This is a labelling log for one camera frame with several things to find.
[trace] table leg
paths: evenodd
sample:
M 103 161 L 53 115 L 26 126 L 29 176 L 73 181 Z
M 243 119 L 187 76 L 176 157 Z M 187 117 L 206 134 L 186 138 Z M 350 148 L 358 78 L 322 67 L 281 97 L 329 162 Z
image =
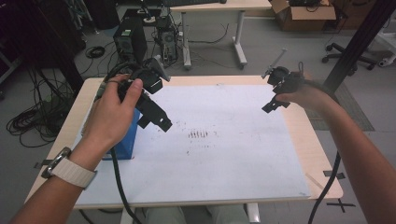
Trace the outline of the table leg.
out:
M 189 39 L 186 35 L 186 12 L 181 13 L 181 29 L 183 31 L 183 62 L 184 67 L 188 70 L 191 69 L 191 58 L 190 58 L 190 48 L 189 48 Z
M 129 216 L 128 212 L 125 208 L 122 209 L 121 221 L 120 224 L 133 224 L 134 220 L 131 216 Z
M 247 217 L 250 223 L 261 223 L 259 205 L 257 203 L 247 203 Z
M 236 27 L 236 36 L 233 36 L 233 45 L 235 46 L 236 54 L 238 55 L 239 62 L 241 63 L 241 68 L 243 69 L 245 65 L 248 64 L 247 58 L 245 57 L 245 53 L 241 47 L 241 34 L 242 34 L 242 26 L 244 24 L 245 11 L 239 11 L 238 15 L 238 25 Z

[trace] office chair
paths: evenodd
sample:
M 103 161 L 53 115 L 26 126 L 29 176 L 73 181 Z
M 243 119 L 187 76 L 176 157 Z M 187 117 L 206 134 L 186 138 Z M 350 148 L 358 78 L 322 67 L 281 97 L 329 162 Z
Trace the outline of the office chair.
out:
M 341 46 L 339 46 L 338 44 L 335 43 L 331 43 L 330 45 L 328 45 L 326 47 L 326 51 L 331 51 L 332 49 L 337 49 L 338 51 L 340 51 L 340 53 L 334 53 L 334 54 L 328 54 L 326 55 L 324 58 L 322 58 L 322 62 L 323 63 L 327 63 L 329 61 L 330 58 L 340 58 L 342 53 L 345 51 L 345 49 Z M 375 67 L 375 65 L 377 64 L 377 61 L 373 60 L 373 59 L 369 59 L 363 56 L 360 56 L 358 61 L 360 62 L 364 62 L 364 63 L 368 63 L 369 65 L 366 67 L 368 70 L 373 70 L 373 68 Z M 351 77 L 356 71 L 358 70 L 358 66 L 356 63 L 353 64 L 351 71 L 349 72 L 349 76 Z

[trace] wire bundle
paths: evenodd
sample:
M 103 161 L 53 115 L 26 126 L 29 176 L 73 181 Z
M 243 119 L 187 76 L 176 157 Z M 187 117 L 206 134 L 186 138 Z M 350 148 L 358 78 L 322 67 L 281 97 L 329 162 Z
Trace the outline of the wire bundle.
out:
M 7 130 L 12 135 L 17 135 L 24 147 L 42 147 L 53 142 L 61 130 L 68 111 L 73 104 L 73 91 L 68 86 L 59 86 L 60 82 L 56 79 L 54 70 L 52 70 L 54 79 L 47 79 L 42 71 L 36 67 L 30 68 L 28 71 L 34 83 L 35 105 L 11 119 L 7 123 Z M 40 89 L 43 85 L 49 88 L 50 94 L 48 98 L 50 99 L 45 99 L 42 96 Z M 24 143 L 22 136 L 32 130 L 39 132 L 40 138 L 44 143 L 38 145 Z

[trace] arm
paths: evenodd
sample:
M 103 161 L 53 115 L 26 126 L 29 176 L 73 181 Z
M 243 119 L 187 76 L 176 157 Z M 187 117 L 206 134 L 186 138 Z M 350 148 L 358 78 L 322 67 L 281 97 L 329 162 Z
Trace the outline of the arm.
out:
M 70 161 L 88 170 L 95 169 L 103 155 L 126 134 L 142 85 L 140 79 L 134 81 L 121 103 L 117 94 L 118 84 L 107 84 L 102 98 L 92 106 L 85 132 Z M 53 176 L 26 202 L 11 223 L 65 223 L 82 190 Z
M 347 112 L 327 94 L 308 86 L 276 99 L 297 103 L 324 118 L 367 221 L 396 223 L 396 171 Z

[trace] hand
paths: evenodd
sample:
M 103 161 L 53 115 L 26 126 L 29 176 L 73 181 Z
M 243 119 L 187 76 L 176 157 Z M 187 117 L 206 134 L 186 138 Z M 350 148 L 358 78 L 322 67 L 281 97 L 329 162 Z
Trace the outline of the hand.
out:
M 303 85 L 297 92 L 279 94 L 276 99 L 281 102 L 293 102 L 304 109 L 324 113 L 329 106 L 337 103 L 325 92 L 314 87 Z
M 107 83 L 102 98 L 92 105 L 81 141 L 88 141 L 105 153 L 126 134 L 134 117 L 134 107 L 142 92 L 143 82 L 136 79 L 121 102 L 117 93 L 120 82 L 128 76 L 115 76 Z

